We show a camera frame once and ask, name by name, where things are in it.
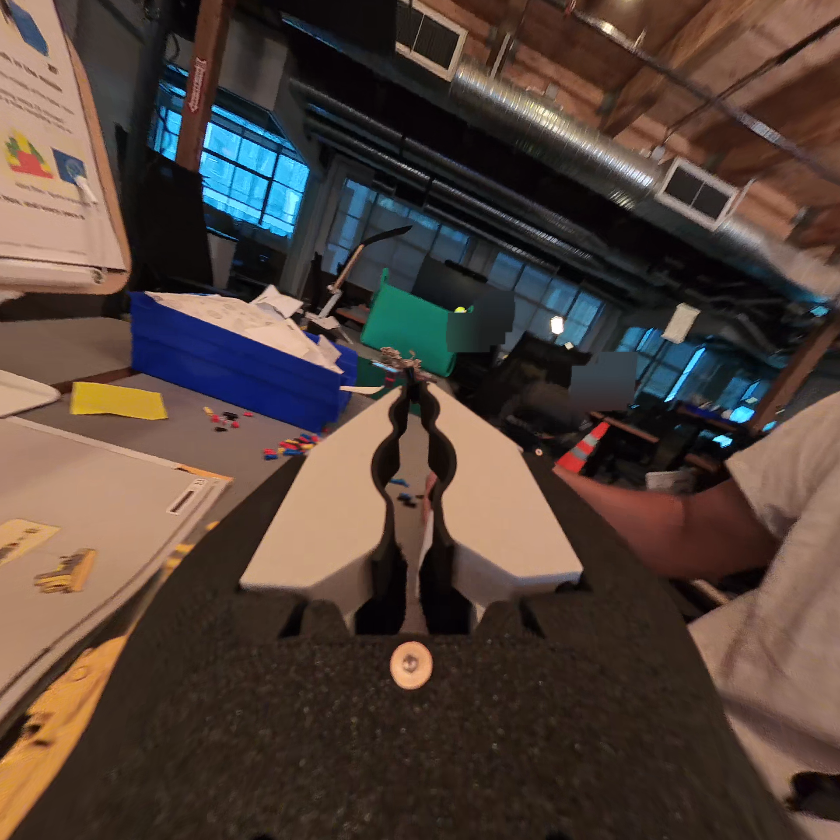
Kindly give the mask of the blue plastic bin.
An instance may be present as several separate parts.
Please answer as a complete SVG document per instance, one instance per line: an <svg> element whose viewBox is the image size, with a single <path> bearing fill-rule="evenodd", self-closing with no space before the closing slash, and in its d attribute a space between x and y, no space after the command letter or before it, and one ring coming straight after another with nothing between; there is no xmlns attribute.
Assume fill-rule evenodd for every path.
<svg viewBox="0 0 840 840"><path fill-rule="evenodd" d="M356 350L336 345L333 372L131 293L131 367L306 431L338 421L356 383Z"/></svg>

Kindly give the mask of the person's right forearm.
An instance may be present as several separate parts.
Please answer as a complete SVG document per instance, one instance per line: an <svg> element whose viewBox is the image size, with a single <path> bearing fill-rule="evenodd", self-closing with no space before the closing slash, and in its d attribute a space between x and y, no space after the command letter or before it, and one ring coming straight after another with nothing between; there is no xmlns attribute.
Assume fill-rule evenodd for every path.
<svg viewBox="0 0 840 840"><path fill-rule="evenodd" d="M553 473L665 578L712 582L766 568L781 546L733 479L694 495L669 495L603 485L559 466Z"/></svg>

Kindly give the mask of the wide paned window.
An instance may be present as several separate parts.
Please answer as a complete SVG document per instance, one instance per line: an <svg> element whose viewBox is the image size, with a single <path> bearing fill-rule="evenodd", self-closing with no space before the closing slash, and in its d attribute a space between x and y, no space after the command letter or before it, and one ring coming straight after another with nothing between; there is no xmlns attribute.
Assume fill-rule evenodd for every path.
<svg viewBox="0 0 840 840"><path fill-rule="evenodd" d="M751 417L775 379L774 370L743 357L728 342L708 338L674 344L663 340L658 329L624 327L618 309L574 279L570 267L555 269L519 257L350 178L343 182L324 247L324 269L337 272L361 240L403 225L411 226L404 236L365 250L350 281L374 291L388 269L394 286L413 291L426 257L474 270L493 287L513 293L516 311L502 354L512 351L524 333L582 351L634 351L642 393L666 402L698 398L723 412L734 411L739 421Z"/></svg>

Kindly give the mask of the pale sticker sheet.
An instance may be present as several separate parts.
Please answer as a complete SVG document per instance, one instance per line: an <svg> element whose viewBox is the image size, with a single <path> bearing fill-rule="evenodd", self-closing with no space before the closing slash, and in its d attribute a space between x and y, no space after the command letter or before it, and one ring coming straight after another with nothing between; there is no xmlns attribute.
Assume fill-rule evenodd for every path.
<svg viewBox="0 0 840 840"><path fill-rule="evenodd" d="M1 566L18 560L60 532L60 527L25 519L1 524Z"/></svg>

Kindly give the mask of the wooden pillar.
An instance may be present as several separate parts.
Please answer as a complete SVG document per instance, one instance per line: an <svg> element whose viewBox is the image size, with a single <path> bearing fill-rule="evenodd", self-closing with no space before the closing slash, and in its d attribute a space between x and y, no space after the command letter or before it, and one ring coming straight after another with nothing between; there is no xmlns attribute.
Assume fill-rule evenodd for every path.
<svg viewBox="0 0 840 840"><path fill-rule="evenodd" d="M228 30L236 1L202 1L198 8L190 72L175 161L198 173L207 124L215 102Z"/></svg>

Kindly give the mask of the green plastic bin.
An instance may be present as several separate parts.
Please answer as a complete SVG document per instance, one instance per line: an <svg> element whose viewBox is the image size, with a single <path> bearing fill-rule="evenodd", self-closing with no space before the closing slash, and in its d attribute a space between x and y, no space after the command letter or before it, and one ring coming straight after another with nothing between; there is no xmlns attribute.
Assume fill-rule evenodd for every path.
<svg viewBox="0 0 840 840"><path fill-rule="evenodd" d="M394 286L384 268L360 340L373 350L391 347L403 358L414 354L424 371L449 377L457 361L447 338L454 316L454 312Z"/></svg>

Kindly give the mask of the instruction sheet on stand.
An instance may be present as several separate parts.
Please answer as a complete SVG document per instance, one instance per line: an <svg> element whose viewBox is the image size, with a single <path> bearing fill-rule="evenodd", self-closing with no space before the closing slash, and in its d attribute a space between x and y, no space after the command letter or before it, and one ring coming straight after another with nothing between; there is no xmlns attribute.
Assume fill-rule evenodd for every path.
<svg viewBox="0 0 840 840"><path fill-rule="evenodd" d="M2 419L57 402L61 393L51 385L30 380L21 375L1 371Z"/></svg>

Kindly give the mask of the black monitor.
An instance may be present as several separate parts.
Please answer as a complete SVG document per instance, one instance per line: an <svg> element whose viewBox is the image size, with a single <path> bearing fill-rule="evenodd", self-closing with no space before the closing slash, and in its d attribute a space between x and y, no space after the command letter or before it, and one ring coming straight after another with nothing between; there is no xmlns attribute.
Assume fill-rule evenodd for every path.
<svg viewBox="0 0 840 840"><path fill-rule="evenodd" d="M130 242L136 290L210 287L213 268L201 175L146 149Z"/></svg>

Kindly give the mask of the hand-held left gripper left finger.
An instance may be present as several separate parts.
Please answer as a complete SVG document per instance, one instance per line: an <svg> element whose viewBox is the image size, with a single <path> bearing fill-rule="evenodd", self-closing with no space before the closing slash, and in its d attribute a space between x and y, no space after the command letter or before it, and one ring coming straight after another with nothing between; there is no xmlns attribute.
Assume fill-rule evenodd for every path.
<svg viewBox="0 0 840 840"><path fill-rule="evenodd" d="M397 634L406 562L387 487L401 468L411 394L397 387L302 458L239 579L246 592L334 604L358 634Z"/></svg>

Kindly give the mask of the person's white shirt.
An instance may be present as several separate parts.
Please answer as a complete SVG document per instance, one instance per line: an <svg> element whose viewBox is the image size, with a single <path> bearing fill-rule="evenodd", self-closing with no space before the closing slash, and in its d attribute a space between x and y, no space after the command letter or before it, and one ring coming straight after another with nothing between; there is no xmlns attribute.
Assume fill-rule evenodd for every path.
<svg viewBox="0 0 840 840"><path fill-rule="evenodd" d="M839 394L727 468L780 546L755 590L689 631L744 752L785 801L796 774L838 774Z"/></svg>

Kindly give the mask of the white air vent grille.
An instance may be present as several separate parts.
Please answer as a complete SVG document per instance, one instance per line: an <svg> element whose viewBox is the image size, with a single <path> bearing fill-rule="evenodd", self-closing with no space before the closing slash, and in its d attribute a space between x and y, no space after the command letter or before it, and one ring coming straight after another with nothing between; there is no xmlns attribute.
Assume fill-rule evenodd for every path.
<svg viewBox="0 0 840 840"><path fill-rule="evenodd" d="M676 156L661 166L654 199L703 228L716 231L731 215L741 188Z"/></svg>
<svg viewBox="0 0 840 840"><path fill-rule="evenodd" d="M396 54L445 82L455 77L467 38L466 28L424 3L396 3Z"/></svg>

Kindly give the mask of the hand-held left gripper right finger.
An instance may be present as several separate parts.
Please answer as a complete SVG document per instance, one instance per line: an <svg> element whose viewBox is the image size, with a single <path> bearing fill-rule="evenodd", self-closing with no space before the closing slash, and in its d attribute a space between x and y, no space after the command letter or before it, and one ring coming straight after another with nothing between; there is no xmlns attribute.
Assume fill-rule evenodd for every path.
<svg viewBox="0 0 840 840"><path fill-rule="evenodd" d="M577 585L583 566L520 447L438 385L421 385L437 476L420 552L428 632L469 632L496 602Z"/></svg>

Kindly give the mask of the black office chair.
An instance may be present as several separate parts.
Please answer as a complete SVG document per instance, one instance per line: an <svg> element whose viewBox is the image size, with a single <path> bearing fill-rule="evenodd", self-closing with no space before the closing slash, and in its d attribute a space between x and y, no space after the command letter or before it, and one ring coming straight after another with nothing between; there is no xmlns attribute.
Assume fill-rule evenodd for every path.
<svg viewBox="0 0 840 840"><path fill-rule="evenodd" d="M524 332L485 380L484 418L500 426L510 416L525 413L563 431L580 429L589 420L572 404L571 375L576 365L591 359L589 352Z"/></svg>

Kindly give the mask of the yellow paper scrap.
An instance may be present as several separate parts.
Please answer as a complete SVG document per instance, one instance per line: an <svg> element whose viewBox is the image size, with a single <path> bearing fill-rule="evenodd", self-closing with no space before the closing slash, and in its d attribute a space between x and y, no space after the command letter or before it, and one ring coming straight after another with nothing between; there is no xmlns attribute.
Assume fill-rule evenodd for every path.
<svg viewBox="0 0 840 840"><path fill-rule="evenodd" d="M168 418L163 397L158 392L94 382L73 384L70 393L70 414L113 415L145 421L162 421Z"/></svg>

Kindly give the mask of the wooden board with printed sheet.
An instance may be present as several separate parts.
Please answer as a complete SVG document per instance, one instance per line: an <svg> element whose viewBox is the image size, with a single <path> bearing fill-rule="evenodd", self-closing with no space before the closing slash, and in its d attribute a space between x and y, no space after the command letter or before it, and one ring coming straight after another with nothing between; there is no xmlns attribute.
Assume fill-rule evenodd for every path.
<svg viewBox="0 0 840 840"><path fill-rule="evenodd" d="M2 291L107 296L130 278L87 74L55 2L2 2Z"/></svg>

